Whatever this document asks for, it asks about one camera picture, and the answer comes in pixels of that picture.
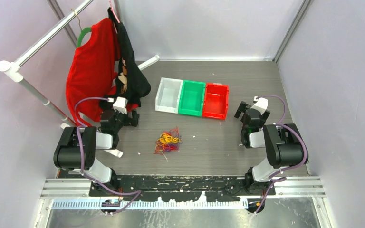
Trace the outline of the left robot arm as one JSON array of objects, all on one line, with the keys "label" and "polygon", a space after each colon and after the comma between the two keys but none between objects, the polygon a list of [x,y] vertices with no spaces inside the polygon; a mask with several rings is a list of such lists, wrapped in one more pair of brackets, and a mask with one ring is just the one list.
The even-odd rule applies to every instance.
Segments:
[{"label": "left robot arm", "polygon": [[122,157],[123,152],[117,148],[118,133],[124,126],[136,127],[139,117],[136,110],[127,114],[106,110],[100,116],[100,127],[65,127],[54,151],[54,165],[90,179],[108,196],[116,195],[120,189],[117,174],[96,158],[96,151],[104,150],[115,157]]}]

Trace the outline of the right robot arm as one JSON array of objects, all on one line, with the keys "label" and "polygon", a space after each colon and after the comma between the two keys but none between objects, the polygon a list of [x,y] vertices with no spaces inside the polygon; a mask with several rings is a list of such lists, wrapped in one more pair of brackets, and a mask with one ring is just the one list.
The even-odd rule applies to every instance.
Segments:
[{"label": "right robot arm", "polygon": [[245,148],[266,150],[266,158],[250,167],[245,174],[242,188],[250,195],[264,193],[270,185],[270,176],[275,172],[308,161],[297,126],[294,123],[282,126],[266,124],[270,115],[267,107],[268,101],[263,98],[253,105],[242,101],[234,115],[242,122],[241,144]]}]

